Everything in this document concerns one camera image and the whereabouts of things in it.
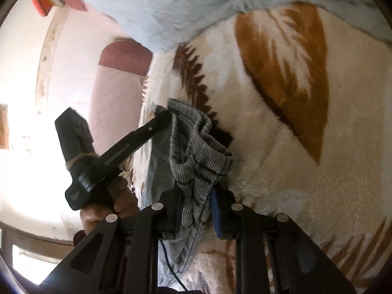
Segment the person's left hand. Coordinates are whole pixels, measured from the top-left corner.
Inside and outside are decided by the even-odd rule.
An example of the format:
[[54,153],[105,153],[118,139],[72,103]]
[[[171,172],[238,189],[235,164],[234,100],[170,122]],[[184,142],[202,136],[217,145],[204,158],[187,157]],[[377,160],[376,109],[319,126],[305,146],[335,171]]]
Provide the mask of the person's left hand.
[[125,178],[118,177],[111,183],[110,188],[115,188],[120,192],[119,197],[114,202],[113,210],[96,203],[88,204],[80,210],[80,219],[86,234],[93,231],[110,214],[117,214],[120,218],[125,218],[140,211],[137,197],[129,189]]

